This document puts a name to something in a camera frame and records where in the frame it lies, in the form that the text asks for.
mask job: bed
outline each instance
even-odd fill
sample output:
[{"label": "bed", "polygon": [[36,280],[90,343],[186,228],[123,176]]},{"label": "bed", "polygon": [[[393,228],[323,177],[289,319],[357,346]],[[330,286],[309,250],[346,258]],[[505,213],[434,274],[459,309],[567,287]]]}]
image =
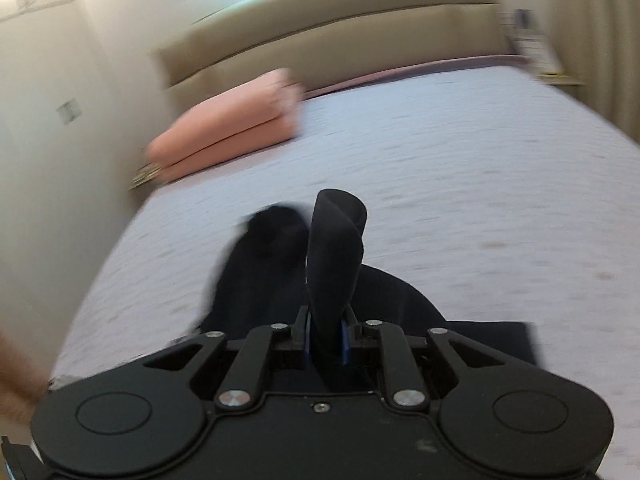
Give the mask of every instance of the bed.
[{"label": "bed", "polygon": [[[156,190],[79,309],[54,375],[86,377],[189,333],[243,218],[276,202],[310,207],[337,187],[369,209],[366,264],[448,319],[532,322],[545,367],[612,408],[602,475],[637,478],[640,151],[571,98],[485,58],[508,54],[496,0],[348,0],[346,14],[345,1],[251,0],[196,24],[159,51],[172,101],[185,109],[282,65],[313,91],[484,62],[309,99],[295,141]],[[271,37],[266,16],[283,17]],[[216,23],[217,51],[204,48]],[[389,31],[403,41],[378,42]]]}]

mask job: headboard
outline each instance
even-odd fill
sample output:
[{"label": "headboard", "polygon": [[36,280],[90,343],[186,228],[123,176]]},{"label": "headboard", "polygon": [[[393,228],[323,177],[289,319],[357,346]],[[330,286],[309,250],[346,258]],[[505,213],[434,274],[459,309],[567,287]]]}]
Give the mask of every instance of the headboard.
[{"label": "headboard", "polygon": [[507,54],[497,0],[245,0],[159,48],[179,111],[269,70],[307,90],[441,59]]}]

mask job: black cloth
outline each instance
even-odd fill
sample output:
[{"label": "black cloth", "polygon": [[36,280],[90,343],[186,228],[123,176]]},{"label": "black cloth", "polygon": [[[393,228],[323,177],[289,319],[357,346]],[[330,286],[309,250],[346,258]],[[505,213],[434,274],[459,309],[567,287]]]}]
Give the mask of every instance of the black cloth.
[{"label": "black cloth", "polygon": [[[311,291],[318,303],[316,308],[322,308],[322,312],[332,304],[348,302],[360,321],[380,319],[397,324],[407,335],[415,336],[424,336],[434,327],[449,328],[536,364],[526,323],[447,321],[431,301],[408,283],[382,270],[360,265],[362,252],[357,240],[362,236],[366,209],[362,206],[362,212],[352,208],[347,210],[345,218],[340,218],[340,209],[351,206],[340,204],[340,200],[340,194],[334,193],[328,195],[323,208],[316,203],[312,243],[309,243],[309,227],[295,209],[274,205],[257,212],[247,222],[246,231],[228,256],[214,288],[210,311],[200,325],[201,332],[221,330],[229,339],[242,339],[256,326],[276,322],[292,324],[300,306],[310,303]],[[319,220],[327,210],[326,218]],[[348,221],[353,225],[343,231],[333,227],[335,223],[348,224]],[[314,237],[320,242],[314,243]],[[308,269],[305,268],[307,257]],[[353,279],[347,278],[333,286],[339,273],[353,273]]]}]

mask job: circular cover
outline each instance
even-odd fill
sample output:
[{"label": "circular cover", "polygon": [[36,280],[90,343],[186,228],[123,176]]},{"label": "circular cover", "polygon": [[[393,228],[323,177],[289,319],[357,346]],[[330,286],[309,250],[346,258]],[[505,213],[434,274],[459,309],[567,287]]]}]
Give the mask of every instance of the circular cover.
[{"label": "circular cover", "polygon": [[31,433],[45,462],[80,476],[131,476],[177,458],[202,431],[200,400],[164,370],[109,375],[40,404]]},{"label": "circular cover", "polygon": [[562,476],[599,459],[613,434],[600,397],[542,371],[520,376],[501,368],[470,374],[443,400],[440,427],[459,452],[526,477]]}]

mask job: beige curtain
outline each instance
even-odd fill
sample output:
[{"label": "beige curtain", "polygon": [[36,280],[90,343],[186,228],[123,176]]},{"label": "beige curtain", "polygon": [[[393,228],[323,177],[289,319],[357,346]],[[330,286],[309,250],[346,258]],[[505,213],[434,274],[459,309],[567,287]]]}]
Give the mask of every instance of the beige curtain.
[{"label": "beige curtain", "polygon": [[640,0],[549,0],[549,37],[585,104],[640,142]]}]

